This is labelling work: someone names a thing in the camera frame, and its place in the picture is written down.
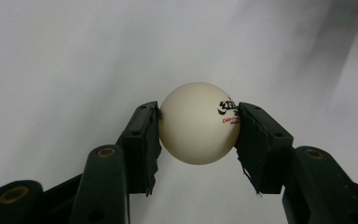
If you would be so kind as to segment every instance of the table tennis ball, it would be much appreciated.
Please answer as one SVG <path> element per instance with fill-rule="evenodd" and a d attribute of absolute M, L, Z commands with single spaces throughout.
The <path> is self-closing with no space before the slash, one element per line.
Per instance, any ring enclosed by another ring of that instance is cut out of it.
<path fill-rule="evenodd" d="M 185 84 L 172 91 L 161 105 L 159 138 L 179 161 L 199 165 L 218 161 L 237 141 L 237 114 L 228 94 L 215 85 Z"/>

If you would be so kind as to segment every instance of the white surface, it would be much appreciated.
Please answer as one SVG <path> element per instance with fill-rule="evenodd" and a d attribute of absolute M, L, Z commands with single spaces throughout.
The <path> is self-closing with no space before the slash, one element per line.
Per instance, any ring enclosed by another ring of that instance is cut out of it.
<path fill-rule="evenodd" d="M 358 31 L 356 16 L 336 8 L 322 0 L 0 1 L 0 186 L 33 179 L 49 189 L 80 174 L 136 106 L 193 81 L 263 107 L 295 147 L 330 152 L 358 182 Z M 286 222 L 282 195 L 258 198 L 235 150 L 205 166 L 165 150 L 158 162 L 153 196 L 131 196 L 132 223 Z"/>
<path fill-rule="evenodd" d="M 234 147 L 240 133 L 235 108 L 229 95 L 215 85 L 185 84 L 162 102 L 158 136 L 179 161 L 197 165 L 218 161 Z"/>

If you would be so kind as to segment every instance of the dark object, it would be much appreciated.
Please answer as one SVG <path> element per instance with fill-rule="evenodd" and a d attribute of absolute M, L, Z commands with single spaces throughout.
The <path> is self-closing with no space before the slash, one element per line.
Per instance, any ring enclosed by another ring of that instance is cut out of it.
<path fill-rule="evenodd" d="M 240 103 L 236 144 L 243 171 L 260 193 L 283 194 L 290 224 L 358 223 L 358 185 L 315 147 L 256 105 Z M 152 193 L 161 151 L 158 104 L 140 105 L 115 145 L 91 151 L 83 175 L 43 192 L 34 181 L 0 188 L 0 224 L 130 223 L 129 194 Z"/>

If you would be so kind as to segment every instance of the brass screw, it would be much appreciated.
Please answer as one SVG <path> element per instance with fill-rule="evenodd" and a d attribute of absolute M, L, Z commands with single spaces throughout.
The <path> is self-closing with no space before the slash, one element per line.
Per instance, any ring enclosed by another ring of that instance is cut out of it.
<path fill-rule="evenodd" d="M 98 151 L 97 155 L 99 158 L 113 157 L 116 154 L 116 150 L 112 147 L 106 147 Z"/>
<path fill-rule="evenodd" d="M 313 159 L 316 160 L 321 160 L 324 158 L 324 154 L 322 152 L 320 152 L 319 150 L 313 149 L 313 148 L 307 148 L 305 149 L 305 152 L 312 157 Z"/>
<path fill-rule="evenodd" d="M 29 191 L 30 189 L 26 186 L 17 186 L 12 189 L 8 189 L 0 196 L 0 203 L 14 203 L 25 197 Z"/>

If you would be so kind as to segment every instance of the white ball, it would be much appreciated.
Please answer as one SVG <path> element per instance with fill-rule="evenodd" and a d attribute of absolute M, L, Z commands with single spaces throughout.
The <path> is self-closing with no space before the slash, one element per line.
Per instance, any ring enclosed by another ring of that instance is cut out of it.
<path fill-rule="evenodd" d="M 161 105 L 159 138 L 179 161 L 199 165 L 218 161 L 234 147 L 239 133 L 237 107 L 215 85 L 185 84 Z"/>

